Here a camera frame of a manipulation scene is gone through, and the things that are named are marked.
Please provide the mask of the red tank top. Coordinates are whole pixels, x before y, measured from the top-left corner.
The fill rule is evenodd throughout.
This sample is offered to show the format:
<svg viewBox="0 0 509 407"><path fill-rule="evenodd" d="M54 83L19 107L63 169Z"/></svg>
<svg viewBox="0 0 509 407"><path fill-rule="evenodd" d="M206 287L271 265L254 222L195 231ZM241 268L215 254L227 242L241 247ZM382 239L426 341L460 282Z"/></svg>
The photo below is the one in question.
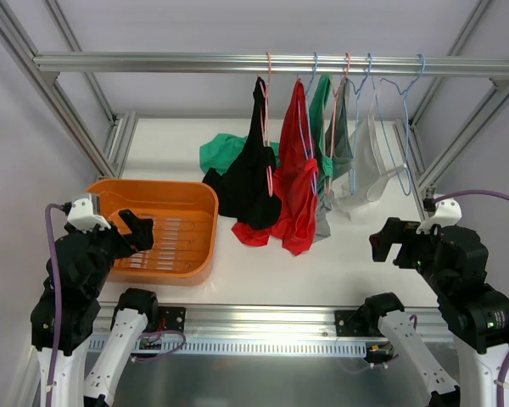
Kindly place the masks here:
<svg viewBox="0 0 509 407"><path fill-rule="evenodd" d="M232 231L241 243L262 247L267 245L270 237L275 237L293 255L310 249L315 238L318 202L318 164L313 149L305 88L298 79L283 119L279 165L273 175L274 193L282 203L281 214L273 226L258 231L237 222Z"/></svg>

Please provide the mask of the green tank top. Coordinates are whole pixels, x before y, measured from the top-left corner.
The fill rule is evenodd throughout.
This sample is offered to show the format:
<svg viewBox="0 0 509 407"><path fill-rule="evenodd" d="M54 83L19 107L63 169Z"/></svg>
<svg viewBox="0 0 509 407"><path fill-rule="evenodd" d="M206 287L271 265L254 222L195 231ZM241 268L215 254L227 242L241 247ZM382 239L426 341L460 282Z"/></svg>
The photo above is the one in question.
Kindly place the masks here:
<svg viewBox="0 0 509 407"><path fill-rule="evenodd" d="M322 153L323 138L330 140L330 129L324 134L324 112L331 91L331 76L321 75L315 94L309 103L310 128L316 147L316 160L319 165L318 190L323 194L324 180L331 177L332 181L339 178L338 170L334 168L333 159L337 158L334 152L333 159L329 159ZM231 163L241 153L247 137L238 137L229 133L218 133L210 142L199 148L199 167L205 174L210 168L214 168L218 174L224 174Z"/></svg>

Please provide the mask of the black tank top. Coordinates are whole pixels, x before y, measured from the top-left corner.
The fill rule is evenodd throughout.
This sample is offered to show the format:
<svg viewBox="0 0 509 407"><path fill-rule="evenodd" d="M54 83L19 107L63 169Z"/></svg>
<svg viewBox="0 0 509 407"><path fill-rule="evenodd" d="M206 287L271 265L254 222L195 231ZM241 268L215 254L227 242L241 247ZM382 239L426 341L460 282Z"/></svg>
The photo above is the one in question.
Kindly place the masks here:
<svg viewBox="0 0 509 407"><path fill-rule="evenodd" d="M211 187L219 200L219 214L235 218L253 230L272 227L278 220L282 202L269 191L268 174L275 172L274 150L263 143L263 119L266 117L266 83L256 80L254 107L249 134L238 156L219 174L210 168L203 183Z"/></svg>

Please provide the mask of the pink hanger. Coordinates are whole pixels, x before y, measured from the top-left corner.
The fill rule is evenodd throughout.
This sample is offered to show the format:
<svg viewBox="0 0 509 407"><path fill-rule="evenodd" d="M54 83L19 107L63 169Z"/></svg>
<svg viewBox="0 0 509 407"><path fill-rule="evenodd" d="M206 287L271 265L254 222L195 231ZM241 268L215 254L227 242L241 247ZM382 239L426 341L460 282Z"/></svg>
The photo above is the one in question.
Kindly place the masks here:
<svg viewBox="0 0 509 407"><path fill-rule="evenodd" d="M262 131L262 144L264 147L271 147L271 140L269 136L269 88L271 84L271 53L266 51L267 57L267 81L266 84L261 87L261 92L264 100L264 112L260 114L260 125ZM268 195L270 197L273 196L273 179L272 179L272 169L269 164L266 168L266 180L267 180L267 188Z"/></svg>
<svg viewBox="0 0 509 407"><path fill-rule="evenodd" d="M335 135L336 135L336 122L337 122L337 105L340 93L342 89L344 88L344 85L346 84L346 81L348 79L348 75L350 72L350 54L348 52L345 53L345 60L346 60L346 67L344 68L344 73L340 76L340 82L337 88L334 88L333 85L331 85L331 90L333 94L333 112L332 117L330 120L330 140L327 141L326 138L323 138L324 144L323 144L323 153L325 156L327 156L329 159L333 159L334 151L335 151Z"/></svg>

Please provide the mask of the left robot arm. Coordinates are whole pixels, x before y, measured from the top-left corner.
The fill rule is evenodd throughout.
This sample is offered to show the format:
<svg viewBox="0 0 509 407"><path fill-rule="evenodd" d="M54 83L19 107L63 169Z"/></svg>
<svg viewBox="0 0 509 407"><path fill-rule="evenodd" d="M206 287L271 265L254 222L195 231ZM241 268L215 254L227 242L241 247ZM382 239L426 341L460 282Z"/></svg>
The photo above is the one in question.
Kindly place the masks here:
<svg viewBox="0 0 509 407"><path fill-rule="evenodd" d="M31 344L37 351L43 406L111 406L136 341L159 324L154 292L129 288L115 306L111 332L90 371L85 370L93 326L101 310L98 297L115 262L149 251L154 222L129 209L119 216L128 228L66 226L55 238L51 210L45 222L50 258L44 291L31 312Z"/></svg>

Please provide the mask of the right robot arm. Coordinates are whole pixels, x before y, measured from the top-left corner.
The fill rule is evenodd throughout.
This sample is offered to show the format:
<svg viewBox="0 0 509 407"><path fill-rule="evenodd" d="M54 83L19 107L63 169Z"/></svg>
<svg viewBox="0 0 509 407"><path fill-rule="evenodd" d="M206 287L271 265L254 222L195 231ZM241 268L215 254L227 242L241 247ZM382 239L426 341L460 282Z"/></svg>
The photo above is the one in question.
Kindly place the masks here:
<svg viewBox="0 0 509 407"><path fill-rule="evenodd" d="M400 245L394 265L415 270L432 288L453 336L459 363L454 380L427 348L394 293L365 299L356 315L370 335L383 335L406 368L406 380L426 406L503 406L509 402L509 298L485 279L488 249L477 232L390 217L369 242L384 262Z"/></svg>

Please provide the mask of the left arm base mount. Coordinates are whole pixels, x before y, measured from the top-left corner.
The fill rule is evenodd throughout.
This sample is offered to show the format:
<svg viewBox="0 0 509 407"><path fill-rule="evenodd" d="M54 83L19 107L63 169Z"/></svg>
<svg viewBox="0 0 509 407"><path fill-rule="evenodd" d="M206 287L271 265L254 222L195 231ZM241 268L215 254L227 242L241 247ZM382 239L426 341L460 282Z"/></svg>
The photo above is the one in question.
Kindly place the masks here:
<svg viewBox="0 0 509 407"><path fill-rule="evenodd" d="M185 307L160 306L158 308L157 327L163 332L184 332L186 313Z"/></svg>

